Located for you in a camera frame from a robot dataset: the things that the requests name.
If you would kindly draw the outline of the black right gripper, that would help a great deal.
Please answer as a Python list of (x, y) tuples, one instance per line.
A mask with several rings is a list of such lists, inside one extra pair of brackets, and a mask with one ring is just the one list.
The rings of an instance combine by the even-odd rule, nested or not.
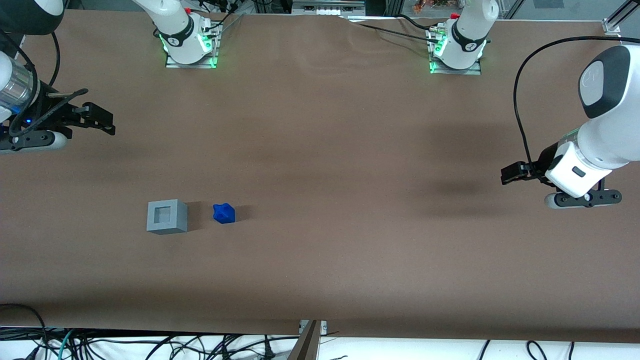
[[(70, 102), (85, 94), (83, 88), (72, 93), (59, 92), (45, 82), (35, 82), (27, 92), (23, 104), (16, 105), (17, 113), (10, 116), (10, 135), (25, 136), (61, 121), (66, 113), (76, 107)], [(82, 105), (82, 118), (71, 120), (70, 126), (98, 129), (110, 136), (115, 135), (114, 115), (93, 102)]]

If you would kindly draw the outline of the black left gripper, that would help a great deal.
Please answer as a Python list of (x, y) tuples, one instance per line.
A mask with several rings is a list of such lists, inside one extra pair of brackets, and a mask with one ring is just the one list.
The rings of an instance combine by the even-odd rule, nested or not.
[(501, 184), (519, 182), (526, 177), (560, 177), (567, 175), (570, 165), (568, 152), (572, 143), (555, 142), (541, 151), (537, 161), (521, 161), (501, 169)]

